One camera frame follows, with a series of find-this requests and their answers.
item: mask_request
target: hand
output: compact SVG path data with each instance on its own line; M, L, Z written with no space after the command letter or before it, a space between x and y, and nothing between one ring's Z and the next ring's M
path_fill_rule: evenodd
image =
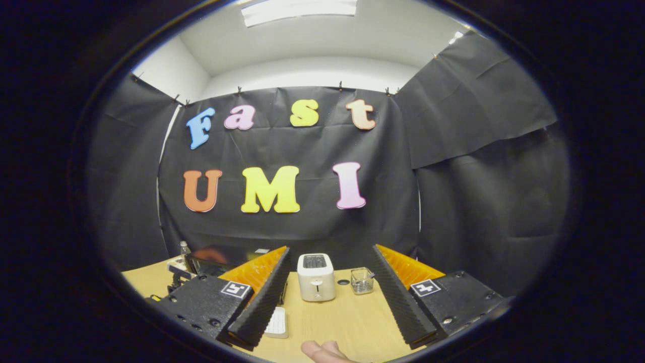
M358 363L342 354L338 349L338 343L333 340L322 343L322 346L313 340L308 340L300 346L300 349L315 363Z

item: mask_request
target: orange letter u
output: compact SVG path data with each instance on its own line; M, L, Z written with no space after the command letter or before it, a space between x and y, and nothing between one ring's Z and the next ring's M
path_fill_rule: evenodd
M217 180L222 176L219 170L206 171L206 178L208 179L208 189L206 190L206 199L201 201L197 199L197 180L201 176L201 172L197 170L189 170L184 173L184 203L193 212L208 212L215 207L217 201Z

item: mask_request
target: pink letter i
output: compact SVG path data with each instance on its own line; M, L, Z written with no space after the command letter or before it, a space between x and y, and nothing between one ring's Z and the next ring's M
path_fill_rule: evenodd
M336 203L339 209L360 208L366 204L365 198L359 192L359 182L356 177L356 171L360 168L361 164L355 162L340 163L332 167L332 170L338 174L341 188L341 199Z

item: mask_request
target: black cloth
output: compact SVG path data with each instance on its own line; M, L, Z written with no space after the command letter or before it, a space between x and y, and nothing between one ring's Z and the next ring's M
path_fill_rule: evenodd
M315 99L318 122L311 127L290 123L292 104ZM374 111L372 130L358 129L346 104L364 99ZM223 125L232 108L251 105L256 112L248 130ZM215 109L209 139L190 149L186 122ZM340 210L339 181L332 167L355 161L361 196L367 204ZM247 167L260 167L270 182L286 165L299 168L295 193L297 213L243 213ZM184 171L223 172L217 203L205 213L184 204ZM367 250L382 244L415 256L419 236L419 195L410 169L401 112L392 97L381 92L323 87L269 88L221 96L189 106L174 123L159 171L161 216L166 240L186 240L194 251L210 244L247 245L275 249L282 245L292 254L328 253L336 269L365 264ZM206 197L206 178L197 186L197 197Z
M570 195L566 143L549 101L474 32L431 60L396 101L419 182L419 261L517 294L551 256Z
M153 264L169 253L159 228L157 171L172 98L126 78L98 115L86 169L88 203L106 257L120 270Z
M414 169L522 136L557 118L538 84L490 40L468 32L396 97Z
M416 170L419 261L516 295L551 256L570 194L558 124Z

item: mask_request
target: plastic bottle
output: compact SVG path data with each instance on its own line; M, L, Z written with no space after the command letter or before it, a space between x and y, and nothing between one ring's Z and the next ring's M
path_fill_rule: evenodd
M182 257L186 257L186 255L189 253L190 249L188 248L186 241L179 242L179 254L181 254Z
M195 273L194 271L192 271L191 265L188 263L188 259L186 258L186 255L188 255L189 253L190 248L188 248L188 243L186 243L186 241L179 242L179 254L184 260L184 266L186 266L186 269L189 272Z

